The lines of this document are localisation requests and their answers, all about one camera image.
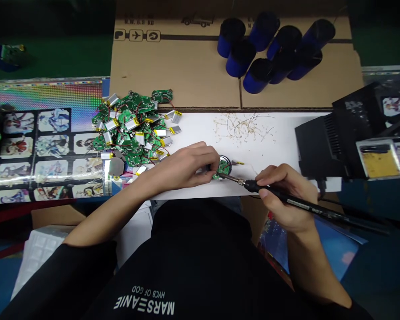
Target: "finger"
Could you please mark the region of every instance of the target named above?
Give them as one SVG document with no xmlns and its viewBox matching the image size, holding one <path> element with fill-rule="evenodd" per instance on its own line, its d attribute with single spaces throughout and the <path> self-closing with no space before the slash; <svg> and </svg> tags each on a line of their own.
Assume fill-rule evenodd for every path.
<svg viewBox="0 0 400 320">
<path fill-rule="evenodd" d="M 270 165 L 268 167 L 266 167 L 265 169 L 263 169 L 255 178 L 256 181 L 259 181 L 265 177 L 267 177 L 268 175 L 271 174 L 271 172 L 274 171 L 274 169 L 277 168 L 277 166 L 274 165 Z"/>
<path fill-rule="evenodd" d="M 204 146 L 206 146 L 207 144 L 204 142 L 204 141 L 200 141 L 200 142 L 197 142 L 197 143 L 194 143 L 194 144 L 192 144 L 192 145 L 189 145 L 188 147 L 185 147 L 185 148 L 187 148 L 187 149 L 193 149 L 193 148 L 198 148 L 198 147 L 204 147 Z"/>
<path fill-rule="evenodd" d="M 275 170 L 273 170 L 270 175 L 260 179 L 258 185 L 273 184 L 277 181 L 287 181 L 290 184 L 298 184 L 300 181 L 304 180 L 295 169 L 293 169 L 288 164 L 281 164 Z"/>
<path fill-rule="evenodd" d="M 219 167 L 220 157 L 216 151 L 210 152 L 207 154 L 203 154 L 203 155 L 199 155 L 199 156 L 195 156 L 195 157 L 196 157 L 195 161 L 197 163 L 198 168 L 201 168 L 202 166 L 210 164 L 210 169 L 217 171 L 217 169 Z"/>
<path fill-rule="evenodd" d="M 286 208 L 283 205 L 283 202 L 281 202 L 275 194 L 266 189 L 260 189 L 259 195 L 263 201 L 263 204 L 276 215 L 281 214 Z"/>
<path fill-rule="evenodd" d="M 203 175 L 193 175 L 189 180 L 190 187 L 196 187 L 201 184 L 209 183 L 215 174 L 215 170 L 210 170 Z"/>
<path fill-rule="evenodd" d="M 217 154 L 217 151 L 212 146 L 201 146 L 201 147 L 197 147 L 195 149 L 190 150 L 191 154 L 195 154 L 197 156 L 207 154 L 207 153 L 212 153 L 212 152 L 215 152 Z"/>
</svg>

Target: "black sweatshirt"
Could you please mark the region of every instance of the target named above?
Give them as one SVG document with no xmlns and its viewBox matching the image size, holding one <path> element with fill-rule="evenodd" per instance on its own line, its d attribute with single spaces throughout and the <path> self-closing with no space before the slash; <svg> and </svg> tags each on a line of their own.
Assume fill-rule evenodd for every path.
<svg viewBox="0 0 400 320">
<path fill-rule="evenodd" d="M 113 275 L 116 244 L 61 245 L 4 319 L 371 319 L 293 292 L 251 242 L 248 221 L 210 199 L 170 200 L 151 238 Z"/>
</svg>

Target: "green circuit board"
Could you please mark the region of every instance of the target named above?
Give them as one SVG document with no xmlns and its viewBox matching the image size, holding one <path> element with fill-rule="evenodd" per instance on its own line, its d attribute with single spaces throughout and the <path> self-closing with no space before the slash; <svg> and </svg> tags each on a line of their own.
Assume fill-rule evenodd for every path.
<svg viewBox="0 0 400 320">
<path fill-rule="evenodd" d="M 97 151 L 119 150 L 131 167 L 151 163 L 151 158 L 155 159 L 156 151 L 162 147 L 161 138 L 155 135 L 154 130 L 166 129 L 166 124 L 163 119 L 153 123 L 145 119 L 160 117 L 157 106 L 161 101 L 168 102 L 164 97 L 172 99 L 172 91 L 155 90 L 151 97 L 130 91 L 127 96 L 112 106 L 106 99 L 102 101 L 97 115 L 92 118 L 92 123 L 97 125 L 101 121 L 103 124 L 110 122 L 110 125 L 104 126 L 101 130 L 98 129 L 100 136 L 94 139 L 93 148 Z M 143 133 L 144 145 L 137 141 L 135 132 Z"/>
<path fill-rule="evenodd" d="M 151 97 L 154 101 L 169 103 L 169 100 L 173 99 L 173 91 L 169 90 L 154 90 L 152 91 Z"/>
<path fill-rule="evenodd" d="M 224 173 L 224 174 L 228 175 L 230 173 L 230 171 L 231 171 L 231 164 L 229 164 L 225 160 L 221 159 L 221 161 L 219 162 L 219 167 L 217 169 L 217 172 L 218 173 Z M 217 174 L 215 174 L 215 175 L 213 175 L 212 178 L 215 179 L 215 180 L 218 180 L 220 177 Z"/>
</svg>

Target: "left hand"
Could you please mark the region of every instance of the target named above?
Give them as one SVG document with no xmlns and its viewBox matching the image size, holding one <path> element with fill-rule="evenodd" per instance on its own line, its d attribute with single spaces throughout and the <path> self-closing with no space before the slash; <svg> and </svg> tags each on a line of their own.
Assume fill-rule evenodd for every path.
<svg viewBox="0 0 400 320">
<path fill-rule="evenodd" d="M 206 174 L 198 169 L 210 164 Z M 177 150 L 155 167 L 142 173 L 134 183 L 144 186 L 152 196 L 169 190 L 209 183 L 219 166 L 219 154 L 204 141 Z"/>
</svg>

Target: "cardboard sheet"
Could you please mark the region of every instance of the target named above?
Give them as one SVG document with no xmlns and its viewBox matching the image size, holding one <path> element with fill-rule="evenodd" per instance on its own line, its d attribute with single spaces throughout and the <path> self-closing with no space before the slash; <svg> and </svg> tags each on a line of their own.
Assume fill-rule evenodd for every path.
<svg viewBox="0 0 400 320">
<path fill-rule="evenodd" d="M 230 15 L 244 15 L 241 19 L 246 25 L 247 36 L 254 17 L 261 10 L 269 10 L 269 4 L 256 1 L 254 5 L 246 6 L 244 1 L 224 1 L 222 5 L 202 5 L 200 14 L 196 4 L 190 2 L 187 7 L 186 3 L 179 2 L 147 1 L 140 6 L 117 1 L 112 93 L 123 97 L 133 90 L 150 95 L 155 89 L 171 88 L 174 105 L 185 111 L 294 111 L 331 108 L 333 101 L 363 86 L 360 60 L 353 49 L 349 21 L 345 16 L 336 19 L 336 36 L 324 47 L 322 63 L 310 74 L 299 81 L 285 79 L 252 95 L 242 88 L 243 77 L 237 79 L 226 73 L 226 59 L 217 52 L 219 29 Z M 320 0 L 308 3 L 317 5 L 307 6 L 310 10 L 324 8 L 335 15 L 287 18 L 287 13 L 292 12 L 291 5 L 296 7 L 293 13 L 299 12 L 299 6 L 294 5 L 297 2 L 293 1 L 285 4 L 286 15 L 279 14 L 281 8 L 271 10 L 280 17 L 281 27 L 294 25 L 304 33 L 317 19 L 327 18 L 333 22 L 341 8 L 341 1 L 333 1 L 327 7 L 323 7 Z M 265 54 L 266 51 L 259 52 L 256 58 Z"/>
</svg>

